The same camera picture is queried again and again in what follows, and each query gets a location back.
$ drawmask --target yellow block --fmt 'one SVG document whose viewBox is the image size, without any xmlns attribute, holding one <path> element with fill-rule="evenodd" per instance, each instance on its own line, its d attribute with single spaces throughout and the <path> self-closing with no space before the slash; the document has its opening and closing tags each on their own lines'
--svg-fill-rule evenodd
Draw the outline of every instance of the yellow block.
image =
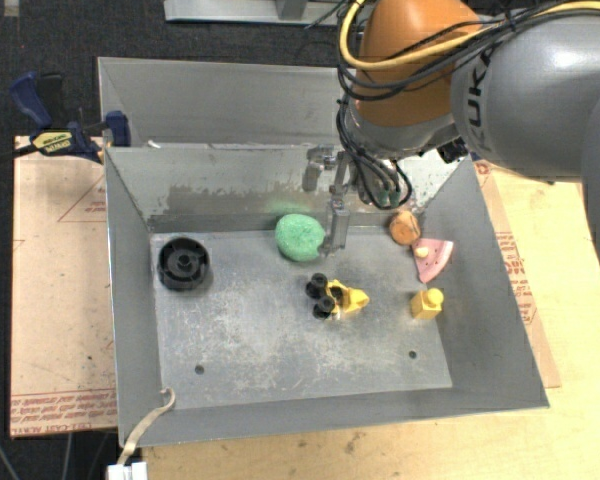
<svg viewBox="0 0 600 480">
<path fill-rule="evenodd" d="M 411 299 L 411 314 L 414 318 L 430 320 L 442 311 L 444 295 L 437 288 L 420 290 Z"/>
</svg>

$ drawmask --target black carpet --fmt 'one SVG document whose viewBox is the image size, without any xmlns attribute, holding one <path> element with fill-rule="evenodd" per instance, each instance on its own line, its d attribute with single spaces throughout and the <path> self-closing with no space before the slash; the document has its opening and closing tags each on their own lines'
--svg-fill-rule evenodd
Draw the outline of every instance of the black carpet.
<svg viewBox="0 0 600 480">
<path fill-rule="evenodd" d="M 0 153 L 32 122 L 9 99 L 9 84 L 26 71 L 57 71 L 65 77 L 67 107 L 82 107 L 84 120 L 98 116 L 98 56 L 190 59 L 282 65 L 334 66 L 335 31 L 295 26 L 166 24 L 164 0 L 20 0 L 20 17 L 5 18 L 0 0 Z M 494 0 L 466 0 L 479 12 Z M 523 7 L 534 0 L 516 0 Z M 10 441 L 7 430 L 11 309 L 13 168 L 0 165 L 0 441 L 23 480 L 59 479 L 67 438 Z M 70 478 L 85 478 L 102 434 L 75 435 Z M 101 461 L 117 453 L 115 439 Z M 8 478 L 0 460 L 0 479 Z"/>
</svg>

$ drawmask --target gray metal tray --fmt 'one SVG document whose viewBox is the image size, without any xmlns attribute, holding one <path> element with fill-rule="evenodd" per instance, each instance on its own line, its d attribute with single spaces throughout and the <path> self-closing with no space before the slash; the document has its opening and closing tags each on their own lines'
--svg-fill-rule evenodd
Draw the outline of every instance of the gray metal tray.
<svg viewBox="0 0 600 480">
<path fill-rule="evenodd" d="M 116 78 L 116 66 L 133 71 L 130 62 L 107 64 L 107 76 Z M 230 65 L 224 71 L 199 63 L 148 65 L 166 73 L 172 64 L 181 75 L 190 70 L 189 78 L 181 76 L 189 81 L 198 68 L 227 79 L 234 72 Z M 289 83 L 297 77 L 307 83 L 301 68 L 290 69 Z M 320 70 L 307 69 L 319 83 Z M 267 66 L 248 71 L 271 72 Z M 331 80 L 331 70 L 323 71 Z M 156 86 L 154 75 L 147 78 L 154 94 L 190 91 Z M 136 89 L 142 83 L 133 79 Z M 137 124 L 134 140 L 142 143 Z M 199 132 L 192 124 L 189 142 L 204 142 Z M 416 321 L 408 303 L 424 286 L 413 257 L 387 234 L 387 215 L 355 196 L 347 201 L 353 217 L 344 251 L 302 265 L 277 251 L 277 219 L 301 212 L 323 220 L 328 197 L 327 174 L 315 193 L 302 192 L 308 146 L 288 142 L 107 151 L 121 442 L 163 404 L 165 386 L 174 389 L 176 405 L 148 429 L 141 446 L 546 406 L 470 161 L 447 170 L 431 158 L 406 166 L 418 173 L 414 209 L 425 236 L 455 242 L 451 264 L 432 283 L 445 294 L 444 311 L 436 320 Z M 213 279 L 201 292 L 168 291 L 157 279 L 157 253 L 173 236 L 195 237 L 209 250 Z M 303 287 L 318 271 L 365 289 L 371 303 L 349 319 L 316 320 Z"/>
</svg>

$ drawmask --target yellow plastic piece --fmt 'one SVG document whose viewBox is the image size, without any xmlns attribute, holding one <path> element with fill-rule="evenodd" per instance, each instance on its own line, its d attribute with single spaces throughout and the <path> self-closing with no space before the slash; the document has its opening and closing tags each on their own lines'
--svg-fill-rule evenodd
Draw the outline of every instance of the yellow plastic piece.
<svg viewBox="0 0 600 480">
<path fill-rule="evenodd" d="M 331 294 L 332 288 L 339 288 L 342 291 L 342 299 L 340 301 Z M 327 283 L 327 293 L 336 302 L 336 307 L 333 309 L 332 313 L 338 313 L 339 311 L 342 311 L 343 313 L 352 313 L 353 311 L 358 311 L 369 304 L 370 300 L 369 296 L 364 291 L 358 288 L 348 288 L 337 279 Z"/>
<path fill-rule="evenodd" d="M 411 314 L 413 318 L 430 320 L 442 311 L 444 295 L 437 288 L 420 290 L 411 299 Z"/>
</svg>

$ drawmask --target green sponge ball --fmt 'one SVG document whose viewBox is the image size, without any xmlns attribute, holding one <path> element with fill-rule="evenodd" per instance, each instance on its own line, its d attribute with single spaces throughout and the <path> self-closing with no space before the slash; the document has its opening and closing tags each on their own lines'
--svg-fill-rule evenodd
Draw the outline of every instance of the green sponge ball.
<svg viewBox="0 0 600 480">
<path fill-rule="evenodd" d="M 289 214 L 276 225 L 276 243 L 280 252 L 293 261 L 311 261 L 320 253 L 324 229 L 313 217 Z"/>
</svg>

